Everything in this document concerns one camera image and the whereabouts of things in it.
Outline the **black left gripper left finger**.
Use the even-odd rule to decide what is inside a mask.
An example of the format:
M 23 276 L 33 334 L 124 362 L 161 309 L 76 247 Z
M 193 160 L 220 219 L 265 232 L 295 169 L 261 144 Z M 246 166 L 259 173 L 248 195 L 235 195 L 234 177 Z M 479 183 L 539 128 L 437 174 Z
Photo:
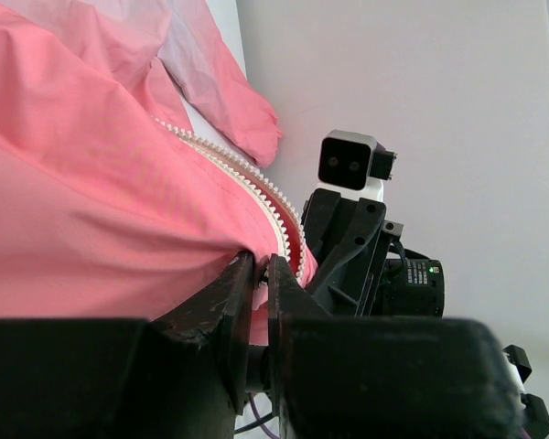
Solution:
M 231 438 L 254 260 L 156 321 L 0 319 L 0 438 Z

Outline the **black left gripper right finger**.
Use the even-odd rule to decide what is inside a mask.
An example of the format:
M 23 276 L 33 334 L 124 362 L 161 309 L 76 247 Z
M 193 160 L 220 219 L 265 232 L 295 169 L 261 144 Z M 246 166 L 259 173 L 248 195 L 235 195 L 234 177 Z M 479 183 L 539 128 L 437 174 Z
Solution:
M 519 438 L 501 345 L 475 320 L 332 316 L 268 266 L 271 400 L 284 438 Z

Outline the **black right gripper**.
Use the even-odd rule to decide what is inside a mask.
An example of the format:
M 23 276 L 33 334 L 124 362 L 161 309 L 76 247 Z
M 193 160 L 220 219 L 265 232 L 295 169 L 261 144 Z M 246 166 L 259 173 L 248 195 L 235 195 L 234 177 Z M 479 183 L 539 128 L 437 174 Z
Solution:
M 380 201 L 317 188 L 302 225 L 314 277 L 308 293 L 335 316 L 429 316 L 445 308 L 442 263 L 405 248 L 404 225 Z

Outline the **pink hooded zip jacket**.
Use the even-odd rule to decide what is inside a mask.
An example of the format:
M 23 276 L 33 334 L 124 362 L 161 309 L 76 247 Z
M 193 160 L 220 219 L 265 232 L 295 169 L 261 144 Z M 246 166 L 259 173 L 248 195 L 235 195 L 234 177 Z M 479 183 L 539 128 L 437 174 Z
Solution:
M 0 317 L 157 319 L 235 255 L 317 262 L 203 1 L 0 1 Z

